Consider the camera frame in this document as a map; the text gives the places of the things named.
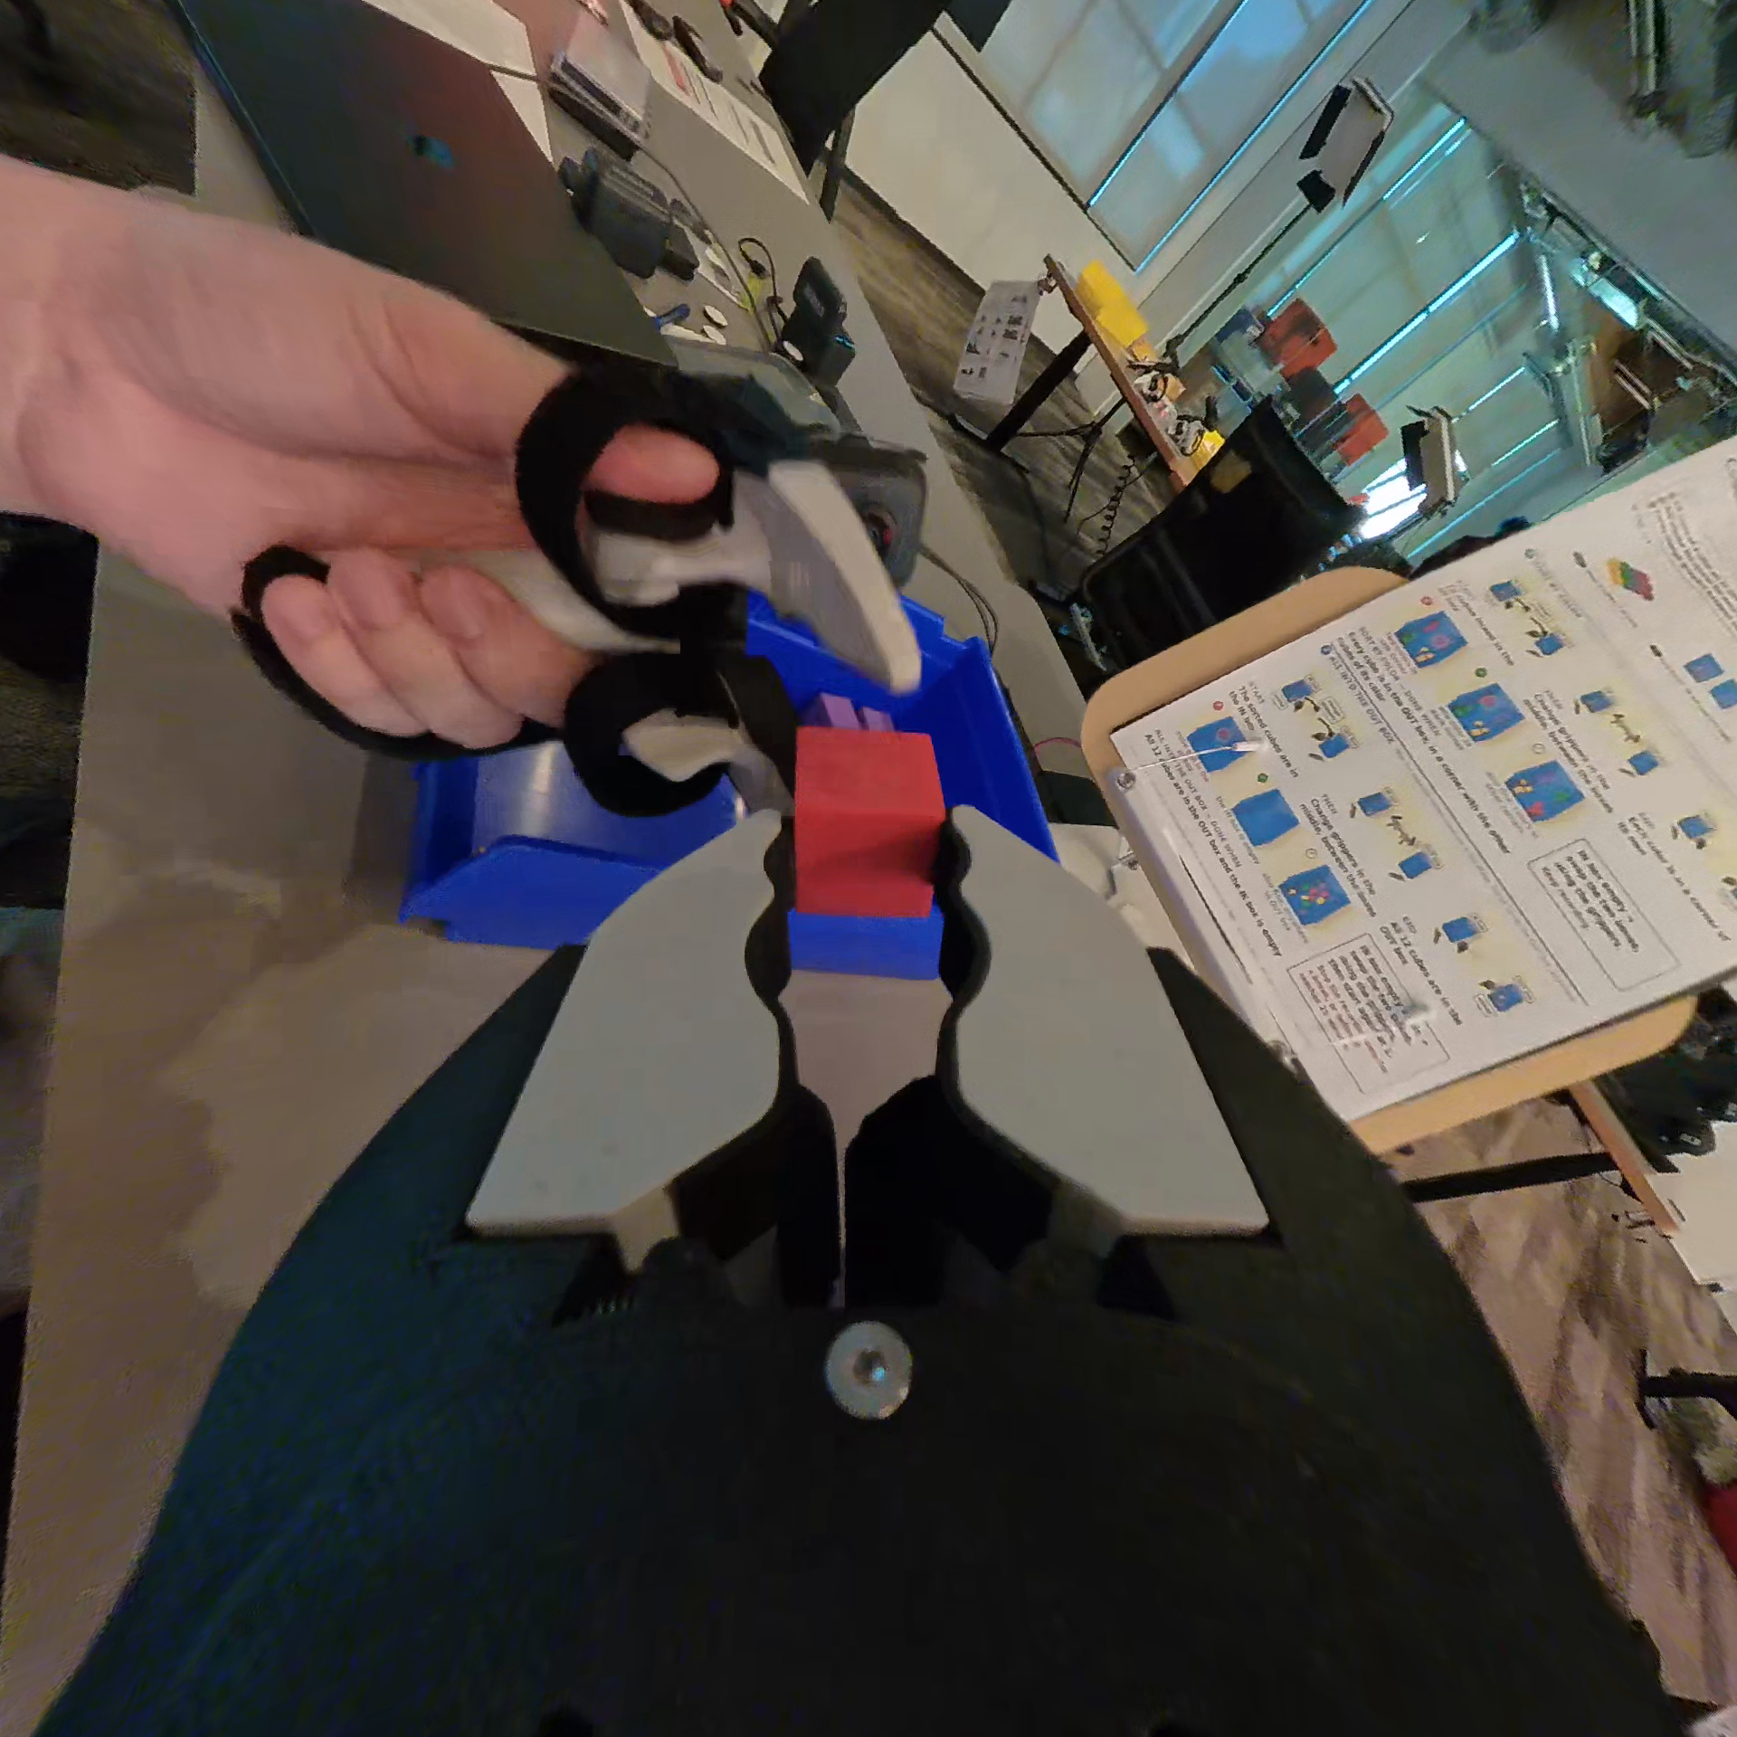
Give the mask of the person's left hand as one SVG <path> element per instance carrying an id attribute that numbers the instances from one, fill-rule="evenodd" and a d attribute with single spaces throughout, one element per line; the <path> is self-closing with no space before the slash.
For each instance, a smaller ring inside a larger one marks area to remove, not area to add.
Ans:
<path id="1" fill-rule="evenodd" d="M 263 625 L 359 730 L 496 750 L 594 657 L 460 551 L 532 547 L 513 452 L 566 368 L 306 238 L 3 158 L 3 507 Z"/>

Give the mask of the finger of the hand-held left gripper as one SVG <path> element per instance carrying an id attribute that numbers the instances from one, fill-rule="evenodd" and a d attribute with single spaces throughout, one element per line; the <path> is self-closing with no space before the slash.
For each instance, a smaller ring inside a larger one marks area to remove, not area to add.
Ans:
<path id="1" fill-rule="evenodd" d="M 922 681 L 901 594 L 835 473 L 821 459 L 734 470 L 737 584 L 807 625 L 888 693 Z"/>

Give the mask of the black cabinet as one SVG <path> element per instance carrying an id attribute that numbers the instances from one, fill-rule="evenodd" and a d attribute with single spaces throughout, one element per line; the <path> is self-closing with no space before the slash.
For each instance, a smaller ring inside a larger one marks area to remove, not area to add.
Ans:
<path id="1" fill-rule="evenodd" d="M 1111 672 L 1177 647 L 1313 572 L 1361 517 L 1265 399 L 1185 489 L 1086 567 L 1089 640 Z"/>

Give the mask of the white picture sign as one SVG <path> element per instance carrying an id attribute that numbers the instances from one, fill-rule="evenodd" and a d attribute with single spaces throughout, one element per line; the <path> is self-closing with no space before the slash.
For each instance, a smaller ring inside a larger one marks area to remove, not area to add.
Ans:
<path id="1" fill-rule="evenodd" d="M 1049 281 L 996 281 L 985 287 L 962 335 L 959 362 L 951 381 L 956 399 L 1009 406 L 1024 355 L 1030 321 Z"/>

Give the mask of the blue plastic bin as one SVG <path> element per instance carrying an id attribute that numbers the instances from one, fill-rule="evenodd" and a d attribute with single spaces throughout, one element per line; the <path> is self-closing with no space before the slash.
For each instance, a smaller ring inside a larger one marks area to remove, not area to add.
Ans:
<path id="1" fill-rule="evenodd" d="M 749 603 L 746 650 L 764 654 L 796 705 L 817 693 L 888 711 L 929 739 L 948 805 L 976 805 L 1053 857 L 1028 752 L 981 638 L 956 640 L 935 610 L 906 606 L 922 688 L 892 697 L 847 669 L 807 628 Z M 582 945 L 665 867 L 734 823 L 718 786 L 662 817 L 623 817 L 591 799 L 558 745 L 423 762 L 402 920 L 439 920 L 451 941 Z"/>

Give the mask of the pale desk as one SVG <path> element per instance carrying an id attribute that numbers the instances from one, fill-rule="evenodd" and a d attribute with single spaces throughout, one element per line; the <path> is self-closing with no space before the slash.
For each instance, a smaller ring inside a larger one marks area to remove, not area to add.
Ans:
<path id="1" fill-rule="evenodd" d="M 365 1137 L 541 962 L 402 926 L 411 770 L 120 551 L 93 576 L 3 1592 L 28 1733 L 211 1374 Z"/>

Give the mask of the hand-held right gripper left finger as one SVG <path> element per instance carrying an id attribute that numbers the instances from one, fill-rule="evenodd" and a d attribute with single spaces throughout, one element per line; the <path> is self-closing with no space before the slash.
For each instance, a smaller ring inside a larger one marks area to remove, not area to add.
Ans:
<path id="1" fill-rule="evenodd" d="M 675 1185 L 773 1100 L 784 1038 L 749 932 L 782 907 L 752 811 L 594 932 L 470 1198 L 482 1238 L 675 1238 Z"/>

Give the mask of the yellow box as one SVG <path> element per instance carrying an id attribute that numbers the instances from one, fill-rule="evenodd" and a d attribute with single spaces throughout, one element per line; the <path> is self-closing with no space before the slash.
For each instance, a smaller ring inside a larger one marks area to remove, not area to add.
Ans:
<path id="1" fill-rule="evenodd" d="M 1139 312 L 1139 304 L 1124 291 L 1104 263 L 1089 260 L 1078 272 L 1075 294 L 1098 332 L 1104 332 L 1114 346 L 1135 349 L 1146 340 L 1148 321 Z"/>

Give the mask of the black charger box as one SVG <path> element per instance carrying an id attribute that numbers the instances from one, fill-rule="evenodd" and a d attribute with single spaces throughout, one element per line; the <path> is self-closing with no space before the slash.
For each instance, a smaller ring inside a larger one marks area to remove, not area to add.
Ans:
<path id="1" fill-rule="evenodd" d="M 780 346 L 810 381 L 826 386 L 839 383 L 857 359 L 847 297 L 817 256 L 810 256 L 795 276 Z"/>

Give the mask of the red storage crate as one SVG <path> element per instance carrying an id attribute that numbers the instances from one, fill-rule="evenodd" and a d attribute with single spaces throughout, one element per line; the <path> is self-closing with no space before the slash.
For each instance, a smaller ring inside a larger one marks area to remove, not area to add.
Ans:
<path id="1" fill-rule="evenodd" d="M 1303 294 L 1273 309 L 1251 346 L 1278 374 L 1278 415 L 1313 459 L 1355 467 L 1384 440 L 1384 421 L 1368 399 L 1327 381 L 1338 341 Z"/>

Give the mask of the studio softbox light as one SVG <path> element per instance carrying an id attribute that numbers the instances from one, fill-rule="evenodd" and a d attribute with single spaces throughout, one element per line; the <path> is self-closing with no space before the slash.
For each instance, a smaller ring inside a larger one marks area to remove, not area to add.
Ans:
<path id="1" fill-rule="evenodd" d="M 1394 123 L 1389 96 L 1365 75 L 1334 83 L 1298 146 L 1297 192 L 1309 208 L 1344 207 Z"/>

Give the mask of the red wooden cube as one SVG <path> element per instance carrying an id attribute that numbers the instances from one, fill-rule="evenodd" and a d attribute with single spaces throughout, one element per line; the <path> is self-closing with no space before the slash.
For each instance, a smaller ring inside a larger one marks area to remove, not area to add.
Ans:
<path id="1" fill-rule="evenodd" d="M 923 917 L 945 820 L 929 739 L 799 727 L 795 742 L 795 908 L 815 917 Z"/>

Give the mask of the black chair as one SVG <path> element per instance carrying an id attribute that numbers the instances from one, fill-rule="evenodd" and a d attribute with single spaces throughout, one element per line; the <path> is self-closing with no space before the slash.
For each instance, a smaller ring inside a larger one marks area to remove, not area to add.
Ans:
<path id="1" fill-rule="evenodd" d="M 857 103 L 951 18 L 969 47 L 985 47 L 1009 3 L 782 3 L 758 89 L 782 120 L 804 170 L 824 167 L 817 208 L 832 217 Z"/>

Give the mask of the black laptop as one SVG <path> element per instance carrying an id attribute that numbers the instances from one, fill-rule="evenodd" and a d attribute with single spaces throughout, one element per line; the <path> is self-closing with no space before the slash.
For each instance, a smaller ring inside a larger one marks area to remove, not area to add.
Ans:
<path id="1" fill-rule="evenodd" d="M 171 3 L 299 232 L 582 362 L 674 352 L 492 74 L 369 3 Z"/>

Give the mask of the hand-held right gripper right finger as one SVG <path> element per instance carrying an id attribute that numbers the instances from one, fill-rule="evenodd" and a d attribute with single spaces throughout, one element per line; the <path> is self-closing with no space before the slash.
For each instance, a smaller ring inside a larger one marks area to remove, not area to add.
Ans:
<path id="1" fill-rule="evenodd" d="M 1169 993 L 1104 895 L 976 805 L 945 827 L 938 1075 L 1062 1238 L 1269 1226 Z"/>

